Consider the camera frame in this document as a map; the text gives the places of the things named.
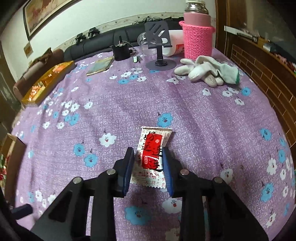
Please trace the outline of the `white red snack packet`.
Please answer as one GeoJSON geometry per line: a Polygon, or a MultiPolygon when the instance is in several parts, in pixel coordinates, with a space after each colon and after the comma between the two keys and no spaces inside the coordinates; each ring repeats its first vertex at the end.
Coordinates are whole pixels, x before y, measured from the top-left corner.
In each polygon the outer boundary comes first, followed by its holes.
{"type": "Polygon", "coordinates": [[[166,187],[162,149],[171,134],[171,128],[142,126],[130,180],[132,184],[151,188],[166,187]]]}

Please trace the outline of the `purple floral tablecloth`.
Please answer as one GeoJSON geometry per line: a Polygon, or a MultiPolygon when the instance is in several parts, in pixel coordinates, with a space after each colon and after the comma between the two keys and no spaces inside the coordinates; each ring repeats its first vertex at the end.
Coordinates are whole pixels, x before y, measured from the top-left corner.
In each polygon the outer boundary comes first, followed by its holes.
{"type": "Polygon", "coordinates": [[[171,154],[201,178],[221,177],[275,238],[294,209],[295,175],[286,130],[256,84],[241,73],[239,86],[211,88],[130,59],[87,76],[108,56],[78,61],[21,113],[12,131],[26,145],[15,203],[33,213],[19,225],[31,229],[74,177],[94,178],[128,147],[143,149],[146,126],[171,129],[171,154]]]}

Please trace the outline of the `shallow cardboard box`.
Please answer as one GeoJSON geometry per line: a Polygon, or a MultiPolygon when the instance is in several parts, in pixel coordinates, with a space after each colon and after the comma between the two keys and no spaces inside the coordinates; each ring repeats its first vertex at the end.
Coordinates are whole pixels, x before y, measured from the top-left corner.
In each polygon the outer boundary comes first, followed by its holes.
{"type": "Polygon", "coordinates": [[[1,189],[4,198],[15,206],[16,185],[26,145],[16,136],[7,133],[1,144],[1,189]]]}

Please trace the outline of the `white cotton gloves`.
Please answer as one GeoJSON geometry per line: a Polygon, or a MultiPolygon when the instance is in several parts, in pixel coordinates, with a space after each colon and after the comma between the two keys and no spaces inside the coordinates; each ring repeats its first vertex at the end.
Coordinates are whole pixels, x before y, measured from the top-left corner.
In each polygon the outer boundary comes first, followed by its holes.
{"type": "Polygon", "coordinates": [[[240,83],[239,70],[228,63],[220,63],[210,56],[199,56],[195,61],[183,58],[181,66],[174,70],[178,76],[187,75],[191,82],[202,80],[209,87],[215,88],[223,84],[238,85],[240,83]]]}

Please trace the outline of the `small green booklet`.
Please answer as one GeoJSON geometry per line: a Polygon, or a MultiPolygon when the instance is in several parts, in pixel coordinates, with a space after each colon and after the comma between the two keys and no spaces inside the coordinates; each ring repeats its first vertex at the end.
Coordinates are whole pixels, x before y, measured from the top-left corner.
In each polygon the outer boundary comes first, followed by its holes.
{"type": "Polygon", "coordinates": [[[90,69],[86,72],[86,75],[90,76],[108,70],[113,61],[114,57],[107,57],[105,59],[95,61],[95,63],[92,64],[90,69]]]}

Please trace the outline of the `yellow snack tray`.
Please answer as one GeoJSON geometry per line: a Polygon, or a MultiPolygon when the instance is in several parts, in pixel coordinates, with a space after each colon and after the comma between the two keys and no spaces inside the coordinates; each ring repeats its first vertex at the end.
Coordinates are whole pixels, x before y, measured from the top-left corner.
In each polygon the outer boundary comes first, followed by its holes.
{"type": "Polygon", "coordinates": [[[21,103],[24,106],[39,106],[66,74],[70,73],[75,67],[74,61],[55,65],[32,85],[22,98],[21,103]]]}

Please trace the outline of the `black square container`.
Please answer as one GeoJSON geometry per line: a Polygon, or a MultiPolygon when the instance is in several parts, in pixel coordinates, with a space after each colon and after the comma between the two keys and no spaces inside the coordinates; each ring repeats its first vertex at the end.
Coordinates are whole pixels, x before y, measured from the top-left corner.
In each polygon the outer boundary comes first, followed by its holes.
{"type": "Polygon", "coordinates": [[[115,61],[126,60],[134,53],[133,45],[130,44],[130,42],[123,40],[122,36],[119,36],[118,43],[112,45],[111,49],[115,61]]]}

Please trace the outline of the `black leather sofa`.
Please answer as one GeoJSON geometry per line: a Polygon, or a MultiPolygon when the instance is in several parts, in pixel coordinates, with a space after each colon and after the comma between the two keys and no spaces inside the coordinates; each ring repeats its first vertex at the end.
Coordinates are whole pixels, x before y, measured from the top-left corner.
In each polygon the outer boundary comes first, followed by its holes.
{"type": "Polygon", "coordinates": [[[110,52],[111,46],[119,43],[119,38],[130,42],[134,47],[139,46],[137,43],[138,36],[145,31],[144,23],[136,23],[126,27],[101,33],[94,37],[82,40],[80,43],[73,43],[64,52],[64,60],[78,61],[95,54],[110,52]]]}

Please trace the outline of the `black phone stand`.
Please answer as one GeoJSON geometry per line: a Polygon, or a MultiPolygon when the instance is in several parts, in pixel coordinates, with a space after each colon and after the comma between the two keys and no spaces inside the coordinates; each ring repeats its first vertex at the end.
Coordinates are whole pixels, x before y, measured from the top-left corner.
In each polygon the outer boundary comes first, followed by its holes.
{"type": "Polygon", "coordinates": [[[166,71],[175,68],[175,61],[170,59],[166,60],[163,57],[163,48],[172,47],[166,21],[146,22],[144,27],[147,35],[148,49],[156,49],[157,51],[157,59],[147,62],[147,69],[166,71]]]}

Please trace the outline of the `pink knit covered bottle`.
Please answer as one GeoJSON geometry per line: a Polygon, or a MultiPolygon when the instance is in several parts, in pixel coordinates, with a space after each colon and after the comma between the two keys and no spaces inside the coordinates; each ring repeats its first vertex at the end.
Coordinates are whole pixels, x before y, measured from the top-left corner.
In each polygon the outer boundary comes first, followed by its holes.
{"type": "Polygon", "coordinates": [[[212,37],[215,28],[204,1],[186,1],[183,29],[185,57],[196,60],[199,56],[211,56],[212,37]]]}

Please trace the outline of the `framed wall painting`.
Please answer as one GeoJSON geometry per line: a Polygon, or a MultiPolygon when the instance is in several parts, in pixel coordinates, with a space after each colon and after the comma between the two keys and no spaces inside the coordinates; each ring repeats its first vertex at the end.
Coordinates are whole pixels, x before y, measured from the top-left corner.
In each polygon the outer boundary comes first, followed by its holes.
{"type": "Polygon", "coordinates": [[[60,12],[78,0],[31,0],[23,6],[23,22],[27,39],[30,41],[39,30],[60,12]]]}

